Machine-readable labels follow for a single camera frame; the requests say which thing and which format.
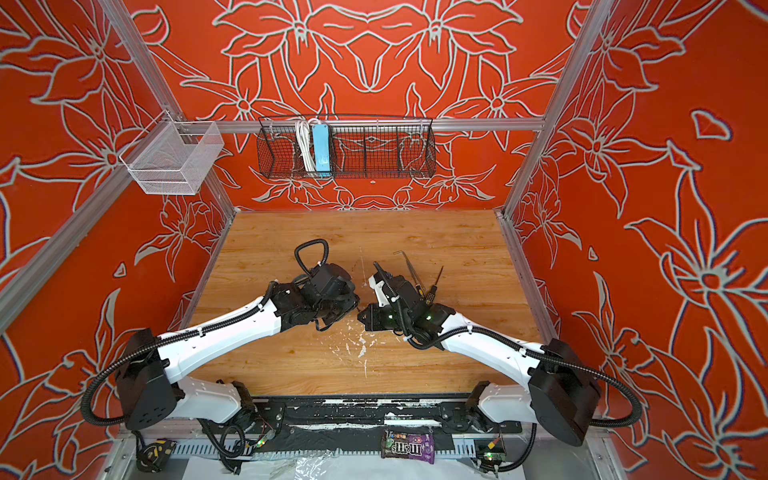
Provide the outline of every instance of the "black cable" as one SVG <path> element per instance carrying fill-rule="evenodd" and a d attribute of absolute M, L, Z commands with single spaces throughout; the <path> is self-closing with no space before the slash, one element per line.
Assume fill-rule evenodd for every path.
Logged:
<path fill-rule="evenodd" d="M 614 387 L 616 390 L 621 392 L 621 395 L 623 395 L 625 399 L 629 400 L 629 403 L 632 405 L 632 411 L 629 413 L 629 415 L 623 416 L 620 419 L 592 419 L 589 422 L 589 425 L 593 427 L 601 427 L 605 429 L 616 429 L 619 427 L 626 427 L 626 426 L 632 425 L 637 420 L 639 420 L 641 415 L 643 414 L 643 406 L 640 403 L 640 400 L 637 398 L 634 392 L 632 392 L 632 389 L 630 389 L 628 386 L 623 384 L 620 380 L 615 379 L 612 376 L 606 375 L 600 370 L 596 370 L 584 365 L 576 365 L 574 363 L 565 362 L 564 360 L 560 360 L 558 358 L 545 355 L 543 353 L 535 352 L 533 350 L 525 349 L 525 355 L 530 356 L 531 358 L 534 358 L 537 360 L 541 360 L 542 362 L 554 363 L 555 365 L 565 366 L 565 367 L 568 367 L 569 369 L 577 369 L 577 370 L 581 370 L 582 372 L 589 373 L 592 376 L 594 376 L 596 379 L 606 382 L 608 385 Z"/>
<path fill-rule="evenodd" d="M 147 452 L 147 444 L 144 442 L 144 436 L 138 430 L 131 430 L 131 433 L 136 437 L 136 462 L 146 466 L 152 472 L 159 472 L 161 469 L 155 465 L 154 461 L 149 458 L 149 452 Z"/>
<path fill-rule="evenodd" d="M 515 460 L 514 462 L 510 463 L 509 465 L 504 465 L 498 468 L 499 472 L 509 472 L 511 470 L 516 469 L 520 465 L 525 462 L 525 460 L 528 459 L 528 456 L 531 454 L 531 450 L 533 450 L 533 442 L 536 440 L 536 424 L 531 424 L 531 439 L 528 440 L 528 444 L 525 446 L 525 450 L 520 455 L 520 457 Z"/>
<path fill-rule="evenodd" d="M 270 282 L 270 285 L 266 288 L 266 293 L 264 294 L 264 298 L 262 298 L 260 302 L 260 305 L 262 307 L 266 305 L 266 302 L 268 302 L 269 299 L 271 298 L 272 293 L 275 290 L 275 285 L 277 285 L 277 282 Z M 147 354 L 152 353 L 154 350 L 164 347 L 166 345 L 170 345 L 171 343 L 180 342 L 182 340 L 188 340 L 196 336 L 202 336 L 202 335 L 205 335 L 206 333 L 210 333 L 220 328 L 224 328 L 225 326 L 229 326 L 234 323 L 240 322 L 260 311 L 262 311 L 261 308 L 253 308 L 251 310 L 248 310 L 247 312 L 241 313 L 240 315 L 234 316 L 231 319 L 222 320 L 221 322 L 215 323 L 213 325 L 205 326 L 199 330 L 198 329 L 188 330 L 186 332 L 178 333 L 177 335 L 168 336 L 164 339 L 156 338 L 154 343 L 152 343 L 151 345 L 142 346 L 141 348 L 133 351 L 132 353 L 129 353 L 115 360 L 109 366 L 107 366 L 104 370 L 100 371 L 94 377 L 91 384 L 88 385 L 88 387 L 85 389 L 85 392 L 83 392 L 83 398 L 80 402 L 80 413 L 81 415 L 83 415 L 83 420 L 85 420 L 86 422 L 92 425 L 97 425 L 97 426 L 117 425 L 118 423 L 122 423 L 125 421 L 125 415 L 120 415 L 119 417 L 109 417 L 109 418 L 96 415 L 91 405 L 93 402 L 93 398 L 96 395 L 96 391 L 98 390 L 98 387 L 101 386 L 101 384 L 104 383 L 104 381 L 107 378 L 109 378 L 109 375 L 114 373 L 114 371 L 117 370 L 124 363 L 133 362 L 136 359 L 145 357 Z"/>
<path fill-rule="evenodd" d="M 210 420 L 197 419 L 197 421 L 200 423 L 200 427 L 203 428 L 203 433 L 205 436 L 208 437 L 210 442 L 214 444 L 214 448 L 219 452 L 220 455 L 223 455 L 226 458 L 237 458 L 245 452 L 245 431 L 239 426 L 228 425 L 221 435 L 221 441 L 219 441 L 210 427 Z M 231 429 L 234 429 L 237 435 L 240 437 L 240 444 L 235 445 L 235 449 L 233 451 L 227 450 L 227 447 L 224 444 L 224 439 L 227 437 L 227 433 L 229 433 Z"/>
<path fill-rule="evenodd" d="M 392 285 L 389 284 L 389 278 L 387 278 L 386 272 L 384 269 L 379 265 L 379 262 L 373 262 L 373 266 L 376 268 L 376 271 L 379 272 L 379 275 L 384 280 L 384 285 L 389 289 L 389 295 L 392 298 L 395 298 L 397 296 L 397 293 L 395 293 L 395 289 L 392 288 Z M 388 296 L 386 296 L 386 301 L 389 302 L 389 305 L 394 307 L 397 314 L 397 324 L 400 327 L 400 331 L 403 335 L 411 335 L 410 329 L 406 326 L 405 321 L 405 315 L 402 313 L 402 304 L 400 303 L 400 299 L 395 300 L 394 303 L 389 299 Z"/>
<path fill-rule="evenodd" d="M 449 332 L 443 333 L 441 336 L 438 336 L 437 338 L 427 343 L 417 343 L 416 341 L 414 341 L 413 338 L 408 339 L 408 343 L 410 343 L 411 346 L 419 350 L 426 350 L 426 349 L 432 348 L 437 343 L 442 343 L 443 341 L 445 341 L 446 339 L 449 339 L 454 335 L 458 335 L 459 333 L 468 333 L 468 332 L 469 332 L 469 328 L 466 326 L 463 326 L 458 329 L 453 329 Z M 506 346 L 509 346 L 518 351 L 524 348 L 519 343 L 508 339 L 502 334 L 496 333 L 493 330 L 489 330 L 481 326 L 473 326 L 472 333 L 481 333 L 482 335 L 490 336 L 494 340 L 501 342 Z M 525 355 L 530 356 L 533 359 L 537 359 L 541 362 L 549 362 L 554 365 L 564 366 L 564 367 L 568 367 L 569 369 L 577 369 L 577 370 L 581 370 L 582 372 L 589 373 L 590 375 L 594 376 L 596 379 L 602 380 L 606 382 L 608 385 L 614 387 L 632 405 L 632 411 L 629 413 L 629 415 L 621 417 L 620 419 L 592 419 L 589 422 L 591 426 L 601 427 L 606 429 L 615 429 L 618 427 L 625 427 L 625 426 L 632 425 L 633 423 L 635 423 L 637 420 L 640 419 L 643 413 L 643 406 L 640 403 L 640 400 L 637 398 L 634 392 L 632 392 L 632 389 L 630 389 L 628 386 L 623 384 L 620 380 L 615 379 L 612 376 L 606 375 L 600 370 L 596 370 L 584 365 L 577 365 L 575 363 L 566 362 L 565 360 L 561 360 L 553 356 L 545 355 L 544 353 L 536 352 L 535 350 L 525 349 Z"/>
<path fill-rule="evenodd" d="M 229 473 L 239 475 L 240 469 L 242 468 L 242 460 L 232 460 L 231 458 L 227 458 L 221 454 L 219 454 L 219 461 L 222 465 L 224 465 L 224 468 L 226 468 Z"/>
<path fill-rule="evenodd" d="M 310 273 L 310 269 L 306 268 L 306 265 L 304 265 L 304 262 L 301 261 L 301 257 L 299 256 L 299 252 L 301 250 L 304 250 L 305 248 L 311 246 L 311 245 L 317 245 L 318 243 L 321 243 L 323 245 L 323 259 L 318 263 L 319 265 L 325 265 L 326 261 L 328 261 L 328 254 L 330 252 L 330 248 L 328 247 L 328 242 L 323 240 L 322 238 L 316 238 L 315 240 L 310 240 L 308 242 L 304 242 L 293 251 L 293 256 L 296 258 L 296 262 L 301 267 L 301 270 L 304 270 L 304 273 L 307 275 L 312 275 Z"/>

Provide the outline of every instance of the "black wire basket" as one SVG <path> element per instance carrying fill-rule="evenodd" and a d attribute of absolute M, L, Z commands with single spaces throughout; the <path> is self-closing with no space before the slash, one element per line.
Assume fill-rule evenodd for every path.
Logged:
<path fill-rule="evenodd" d="M 296 121 L 310 118 L 328 125 L 330 171 L 308 172 L 304 167 Z M 435 174 L 431 118 L 308 114 L 261 117 L 259 122 L 259 172 L 267 178 L 429 178 Z"/>

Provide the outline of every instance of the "metal grate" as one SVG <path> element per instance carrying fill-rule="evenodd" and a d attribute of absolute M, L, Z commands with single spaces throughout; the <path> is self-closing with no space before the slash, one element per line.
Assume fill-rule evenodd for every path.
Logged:
<path fill-rule="evenodd" d="M 226 440 L 224 445 L 227 449 L 235 448 L 235 440 Z M 473 439 L 454 439 L 456 448 L 454 450 L 437 450 L 436 458 L 458 459 L 475 457 L 475 441 Z M 237 457 L 238 460 L 283 460 L 288 458 L 302 457 L 320 457 L 320 456 L 348 456 L 348 455 L 372 455 L 381 456 L 380 450 L 280 450 L 278 452 L 261 452 L 257 449 L 251 449 L 245 452 L 245 455 Z M 174 458 L 204 457 L 219 458 L 219 454 L 210 444 L 208 439 L 179 439 L 178 445 L 173 452 Z"/>
<path fill-rule="evenodd" d="M 260 118 L 259 171 L 267 178 L 429 178 L 435 135 L 429 118 L 334 115 L 329 127 L 330 172 L 307 172 L 294 123 L 302 117 Z M 310 141 L 314 157 L 314 146 Z"/>

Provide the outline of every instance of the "blue power strip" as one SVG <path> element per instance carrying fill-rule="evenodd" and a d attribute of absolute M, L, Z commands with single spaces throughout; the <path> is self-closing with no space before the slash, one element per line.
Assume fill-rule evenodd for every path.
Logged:
<path fill-rule="evenodd" d="M 328 148 L 328 125 L 312 126 L 312 142 L 315 146 L 315 168 L 321 177 L 330 177 L 331 157 Z"/>

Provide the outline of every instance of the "white wire basket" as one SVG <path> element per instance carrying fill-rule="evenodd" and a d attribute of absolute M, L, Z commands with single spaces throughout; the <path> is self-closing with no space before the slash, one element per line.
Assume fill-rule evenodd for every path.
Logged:
<path fill-rule="evenodd" d="M 211 122 L 205 134 L 184 137 L 173 122 L 156 128 L 142 154 L 125 166 L 146 194 L 195 195 L 224 146 L 219 127 Z"/>

